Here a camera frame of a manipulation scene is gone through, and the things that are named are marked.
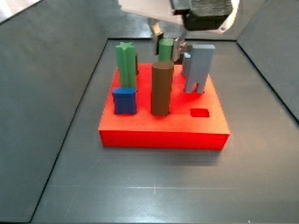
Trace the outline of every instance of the gray table surface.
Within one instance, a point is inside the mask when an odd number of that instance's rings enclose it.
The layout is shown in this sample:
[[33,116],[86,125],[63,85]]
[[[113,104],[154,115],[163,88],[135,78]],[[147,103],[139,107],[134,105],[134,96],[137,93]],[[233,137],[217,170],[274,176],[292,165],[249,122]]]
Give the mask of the gray table surface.
[[[298,124],[235,42],[197,42],[217,46],[225,150],[103,148],[118,43],[109,41],[33,222],[299,222]],[[135,46],[139,61],[154,62],[151,42]]]

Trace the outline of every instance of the green star-shaped peg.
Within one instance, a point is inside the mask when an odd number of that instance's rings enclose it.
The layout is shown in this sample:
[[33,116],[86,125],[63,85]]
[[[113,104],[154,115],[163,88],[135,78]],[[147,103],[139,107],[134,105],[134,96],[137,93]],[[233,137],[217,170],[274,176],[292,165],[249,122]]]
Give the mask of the green star-shaped peg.
[[134,47],[134,43],[133,42],[121,42],[121,44],[117,47],[122,47],[123,50],[126,50],[127,48]]

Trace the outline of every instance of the gray block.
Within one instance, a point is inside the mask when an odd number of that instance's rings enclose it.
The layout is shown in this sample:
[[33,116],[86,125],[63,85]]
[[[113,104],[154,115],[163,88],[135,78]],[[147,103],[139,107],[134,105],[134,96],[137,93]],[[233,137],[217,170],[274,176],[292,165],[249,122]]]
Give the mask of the gray block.
[[191,93],[194,86],[198,94],[203,93],[209,73],[211,70],[211,61],[215,52],[215,45],[194,45],[191,49],[191,63],[186,63],[187,81],[185,92]]
[[182,62],[182,75],[185,77],[189,76],[191,71],[191,62],[193,62],[193,56],[186,52],[183,54],[183,62]]

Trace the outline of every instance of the blue cube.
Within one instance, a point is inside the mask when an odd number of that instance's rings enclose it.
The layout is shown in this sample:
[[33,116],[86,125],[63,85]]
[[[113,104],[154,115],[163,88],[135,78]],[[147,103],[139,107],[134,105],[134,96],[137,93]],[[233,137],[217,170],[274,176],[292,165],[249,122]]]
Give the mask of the blue cube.
[[117,115],[137,114],[137,90],[133,87],[115,87],[113,91]]

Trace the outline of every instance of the toy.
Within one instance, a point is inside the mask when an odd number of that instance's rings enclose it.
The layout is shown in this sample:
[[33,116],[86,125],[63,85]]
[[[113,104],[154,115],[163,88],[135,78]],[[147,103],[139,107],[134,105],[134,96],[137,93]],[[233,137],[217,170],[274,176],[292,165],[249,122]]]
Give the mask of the toy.
[[209,73],[211,70],[214,51],[214,45],[194,45],[191,49],[191,58],[185,55],[185,59],[187,60],[183,62],[183,75],[187,77],[185,86],[186,93],[191,93],[194,90],[198,94],[203,93]]
[[174,39],[163,38],[159,41],[159,61],[173,61]]
[[151,113],[169,116],[174,83],[174,63],[159,61],[153,64]]
[[113,91],[117,115],[137,114],[137,90],[131,87],[115,87]]
[[137,48],[133,42],[117,46],[117,65],[122,88],[137,88]]
[[[107,104],[98,131],[106,147],[137,147],[157,149],[222,150],[230,137],[230,127],[211,77],[205,94],[183,92],[186,78],[182,66],[174,66],[171,114],[151,114],[153,64],[139,64],[135,115],[115,115],[114,97]],[[111,86],[119,87],[119,71]]]

